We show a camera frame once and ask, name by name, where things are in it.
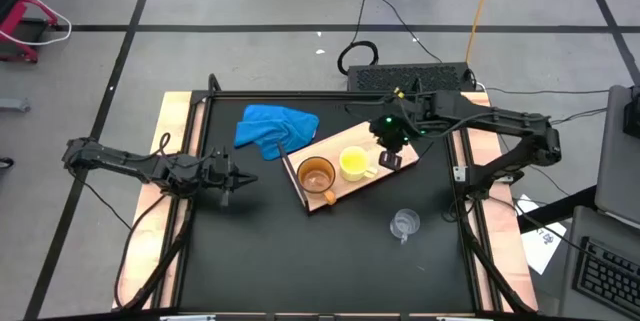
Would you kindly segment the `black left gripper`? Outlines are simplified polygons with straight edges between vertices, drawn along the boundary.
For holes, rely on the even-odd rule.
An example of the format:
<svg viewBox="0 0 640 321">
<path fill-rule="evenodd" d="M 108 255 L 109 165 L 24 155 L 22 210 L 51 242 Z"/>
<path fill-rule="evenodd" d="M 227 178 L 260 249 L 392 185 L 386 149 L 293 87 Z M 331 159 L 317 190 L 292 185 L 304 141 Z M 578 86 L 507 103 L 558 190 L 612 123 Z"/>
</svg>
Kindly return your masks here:
<svg viewBox="0 0 640 321">
<path fill-rule="evenodd" d="M 237 171 L 226 149 L 212 148 L 206 155 L 202 166 L 202 187 L 209 192 L 218 190 L 219 206 L 230 206 L 230 195 L 237 189 L 258 181 L 258 176 L 249 172 Z"/>
</svg>

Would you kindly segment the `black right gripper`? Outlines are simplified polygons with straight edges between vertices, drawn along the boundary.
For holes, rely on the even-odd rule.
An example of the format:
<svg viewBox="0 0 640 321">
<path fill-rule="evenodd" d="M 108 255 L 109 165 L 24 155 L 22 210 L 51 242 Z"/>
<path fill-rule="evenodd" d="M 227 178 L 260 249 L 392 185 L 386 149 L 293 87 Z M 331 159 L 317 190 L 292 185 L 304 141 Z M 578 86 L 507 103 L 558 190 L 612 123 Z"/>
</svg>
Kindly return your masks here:
<svg viewBox="0 0 640 321">
<path fill-rule="evenodd" d="M 415 137 L 415 129 L 404 117 L 384 115 L 370 121 L 369 131 L 376 137 L 377 143 L 387 151 L 382 151 L 379 164 L 392 170 L 399 170 L 402 158 L 398 153 Z"/>
</svg>

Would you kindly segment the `pale yellow mug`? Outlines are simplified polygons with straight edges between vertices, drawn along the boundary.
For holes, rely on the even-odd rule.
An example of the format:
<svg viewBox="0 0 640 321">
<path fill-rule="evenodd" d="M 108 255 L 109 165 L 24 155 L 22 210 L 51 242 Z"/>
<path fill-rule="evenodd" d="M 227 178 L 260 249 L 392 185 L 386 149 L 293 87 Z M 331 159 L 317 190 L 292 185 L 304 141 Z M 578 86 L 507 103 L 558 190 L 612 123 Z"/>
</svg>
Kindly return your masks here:
<svg viewBox="0 0 640 321">
<path fill-rule="evenodd" d="M 368 152 L 358 146 L 349 146 L 339 155 L 341 177 L 348 182 L 356 182 L 363 178 L 374 178 L 378 170 L 370 164 Z"/>
</svg>

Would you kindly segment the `clear glass cup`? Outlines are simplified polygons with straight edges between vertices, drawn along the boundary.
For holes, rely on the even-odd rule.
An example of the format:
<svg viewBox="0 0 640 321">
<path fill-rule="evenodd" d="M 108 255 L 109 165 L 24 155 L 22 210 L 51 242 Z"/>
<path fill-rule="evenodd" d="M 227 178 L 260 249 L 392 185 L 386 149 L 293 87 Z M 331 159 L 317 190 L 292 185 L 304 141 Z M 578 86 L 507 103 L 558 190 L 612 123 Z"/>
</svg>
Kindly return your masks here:
<svg viewBox="0 0 640 321">
<path fill-rule="evenodd" d="M 417 212 L 411 209 L 401 209 L 390 221 L 390 232 L 404 245 L 408 238 L 420 229 L 420 226 L 420 216 Z"/>
</svg>

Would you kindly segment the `amber glass mug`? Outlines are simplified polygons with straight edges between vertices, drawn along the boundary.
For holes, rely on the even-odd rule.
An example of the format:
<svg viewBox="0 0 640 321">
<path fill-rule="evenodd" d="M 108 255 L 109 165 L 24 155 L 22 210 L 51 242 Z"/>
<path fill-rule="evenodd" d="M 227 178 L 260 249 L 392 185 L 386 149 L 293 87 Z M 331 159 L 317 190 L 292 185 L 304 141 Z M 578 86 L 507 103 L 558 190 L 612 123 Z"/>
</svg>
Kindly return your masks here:
<svg viewBox="0 0 640 321">
<path fill-rule="evenodd" d="M 320 156 L 305 159 L 297 169 L 297 179 L 304 191 L 322 195 L 329 205 L 336 203 L 336 195 L 331 190 L 336 171 L 328 159 Z"/>
</svg>

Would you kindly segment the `wooden tray board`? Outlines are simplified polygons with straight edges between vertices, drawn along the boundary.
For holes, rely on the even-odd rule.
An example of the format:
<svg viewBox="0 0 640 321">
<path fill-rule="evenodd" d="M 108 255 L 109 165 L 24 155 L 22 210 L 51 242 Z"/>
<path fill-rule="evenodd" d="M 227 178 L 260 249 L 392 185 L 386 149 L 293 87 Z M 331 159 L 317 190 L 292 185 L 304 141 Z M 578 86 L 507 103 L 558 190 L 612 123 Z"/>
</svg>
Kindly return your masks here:
<svg viewBox="0 0 640 321">
<path fill-rule="evenodd" d="M 378 165 L 380 153 L 384 151 L 384 148 L 377 143 L 374 135 L 369 132 L 369 125 L 370 123 L 367 121 L 359 123 L 323 140 L 314 142 L 296 152 L 285 154 L 281 158 L 303 209 L 308 214 L 329 205 L 322 194 L 313 194 L 304 191 L 298 181 L 298 168 L 300 164 L 309 157 L 321 156 L 332 163 L 336 170 L 336 179 L 331 191 L 335 194 L 337 199 L 343 198 L 350 193 L 393 174 L 392 170 Z M 345 180 L 340 175 L 339 154 L 348 146 L 358 146 L 367 151 L 370 165 L 377 169 L 377 172 L 373 177 L 363 177 L 358 181 L 351 182 Z"/>
</svg>

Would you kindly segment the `blue microfibre cloth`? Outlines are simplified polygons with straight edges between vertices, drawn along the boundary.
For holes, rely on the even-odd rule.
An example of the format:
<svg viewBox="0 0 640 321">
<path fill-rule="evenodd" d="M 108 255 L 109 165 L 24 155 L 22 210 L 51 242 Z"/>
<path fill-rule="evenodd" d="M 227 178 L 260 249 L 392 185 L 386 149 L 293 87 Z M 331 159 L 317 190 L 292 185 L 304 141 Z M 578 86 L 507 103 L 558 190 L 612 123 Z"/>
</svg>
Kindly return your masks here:
<svg viewBox="0 0 640 321">
<path fill-rule="evenodd" d="M 236 125 L 234 147 L 255 144 L 263 159 L 272 161 L 280 157 L 278 145 L 286 153 L 308 146 L 319 123 L 316 115 L 300 110 L 277 105 L 249 105 Z"/>
</svg>

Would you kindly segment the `light wooden table board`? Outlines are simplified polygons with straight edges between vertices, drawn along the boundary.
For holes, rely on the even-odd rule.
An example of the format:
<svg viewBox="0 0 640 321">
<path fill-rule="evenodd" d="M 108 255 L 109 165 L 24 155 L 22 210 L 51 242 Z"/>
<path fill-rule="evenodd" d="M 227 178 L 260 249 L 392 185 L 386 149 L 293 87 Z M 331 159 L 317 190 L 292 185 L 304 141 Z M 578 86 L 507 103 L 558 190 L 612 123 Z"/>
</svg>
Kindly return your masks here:
<svg viewBox="0 0 640 321">
<path fill-rule="evenodd" d="M 183 151 L 194 155 L 198 150 L 204 104 L 194 101 L 190 91 L 166 92 L 156 119 L 151 149 L 156 150 L 161 136 L 171 135 L 165 151 Z M 174 200 L 159 188 L 144 184 L 139 193 L 134 223 L 136 227 L 124 252 L 122 271 L 116 277 L 115 305 L 133 300 L 152 271 L 166 256 L 185 219 L 189 201 Z"/>
<path fill-rule="evenodd" d="M 463 92 L 466 98 L 475 104 L 491 106 L 489 96 L 485 92 Z M 466 159 L 463 140 L 460 132 L 452 135 L 456 161 L 464 166 Z M 501 156 L 500 142 L 495 133 L 468 129 L 470 157 L 474 164 L 484 165 Z M 510 187 L 504 183 L 495 183 L 490 189 L 490 196 L 512 203 Z M 530 308 L 538 310 L 538 304 L 526 260 L 517 214 L 510 206 L 493 198 L 482 203 L 486 230 L 493 262 L 501 274 L 508 281 L 510 287 L 518 294 Z M 480 308 L 494 310 L 494 300 L 491 296 L 489 279 L 486 271 L 474 256 L 477 272 L 477 284 L 481 295 Z"/>
</svg>

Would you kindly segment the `white paper sheet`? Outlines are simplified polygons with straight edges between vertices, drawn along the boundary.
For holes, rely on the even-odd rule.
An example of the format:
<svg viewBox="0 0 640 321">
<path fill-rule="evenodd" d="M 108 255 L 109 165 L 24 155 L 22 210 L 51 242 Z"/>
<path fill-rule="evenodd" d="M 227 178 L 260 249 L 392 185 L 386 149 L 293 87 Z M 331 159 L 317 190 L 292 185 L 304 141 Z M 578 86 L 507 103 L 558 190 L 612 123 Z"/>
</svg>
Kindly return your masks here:
<svg viewBox="0 0 640 321">
<path fill-rule="evenodd" d="M 567 228 L 561 223 L 549 224 L 521 234 L 527 263 L 537 274 L 542 275 L 557 248 L 562 243 L 558 237 L 564 236 Z"/>
</svg>

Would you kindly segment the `grey desk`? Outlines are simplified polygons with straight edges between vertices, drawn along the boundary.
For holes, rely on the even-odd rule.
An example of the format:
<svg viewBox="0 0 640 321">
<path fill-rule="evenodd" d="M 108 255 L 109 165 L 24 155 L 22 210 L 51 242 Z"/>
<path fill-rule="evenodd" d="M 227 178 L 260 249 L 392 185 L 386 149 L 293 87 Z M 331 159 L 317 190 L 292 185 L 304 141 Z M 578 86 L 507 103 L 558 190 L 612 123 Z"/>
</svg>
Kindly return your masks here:
<svg viewBox="0 0 640 321">
<path fill-rule="evenodd" d="M 595 203 L 606 213 L 640 225 L 640 139 L 623 132 L 632 87 L 609 89 Z"/>
<path fill-rule="evenodd" d="M 565 262 L 559 315 L 601 321 L 635 321 L 608 309 L 572 288 L 576 261 L 581 250 L 580 243 L 584 236 L 603 242 L 624 255 L 640 257 L 640 230 L 589 208 L 576 208 L 570 234 L 571 244 Z"/>
</svg>

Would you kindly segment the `grey metal foot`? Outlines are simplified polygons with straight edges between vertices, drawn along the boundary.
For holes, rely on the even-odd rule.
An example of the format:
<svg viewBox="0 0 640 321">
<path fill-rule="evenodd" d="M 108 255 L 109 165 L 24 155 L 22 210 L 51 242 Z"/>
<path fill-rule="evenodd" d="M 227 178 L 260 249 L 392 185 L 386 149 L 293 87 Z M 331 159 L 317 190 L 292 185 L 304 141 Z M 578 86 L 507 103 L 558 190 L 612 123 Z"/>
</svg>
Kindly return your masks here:
<svg viewBox="0 0 640 321">
<path fill-rule="evenodd" d="M 26 113 L 31 105 L 26 99 L 0 98 L 0 111 L 16 111 Z"/>
</svg>

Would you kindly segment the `black keyboard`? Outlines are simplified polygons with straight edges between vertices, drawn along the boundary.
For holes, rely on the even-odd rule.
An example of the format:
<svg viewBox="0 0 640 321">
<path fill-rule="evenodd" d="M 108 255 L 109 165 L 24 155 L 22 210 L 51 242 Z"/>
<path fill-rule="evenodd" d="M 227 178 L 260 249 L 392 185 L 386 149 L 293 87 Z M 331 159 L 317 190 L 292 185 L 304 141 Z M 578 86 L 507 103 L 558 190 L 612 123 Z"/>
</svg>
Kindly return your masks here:
<svg viewBox="0 0 640 321">
<path fill-rule="evenodd" d="M 584 236 L 572 288 L 595 302 L 640 321 L 640 257 Z"/>
</svg>

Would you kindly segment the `black device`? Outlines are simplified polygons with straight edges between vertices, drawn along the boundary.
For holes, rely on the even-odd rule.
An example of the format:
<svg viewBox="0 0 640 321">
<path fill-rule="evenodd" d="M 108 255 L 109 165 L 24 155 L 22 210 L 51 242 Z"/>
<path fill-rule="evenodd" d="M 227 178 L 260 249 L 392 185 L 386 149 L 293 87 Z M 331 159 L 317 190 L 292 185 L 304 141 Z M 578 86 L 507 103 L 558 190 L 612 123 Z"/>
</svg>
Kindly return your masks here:
<svg viewBox="0 0 640 321">
<path fill-rule="evenodd" d="M 640 139 L 640 86 L 631 88 L 631 101 L 624 107 L 623 132 Z"/>
</svg>

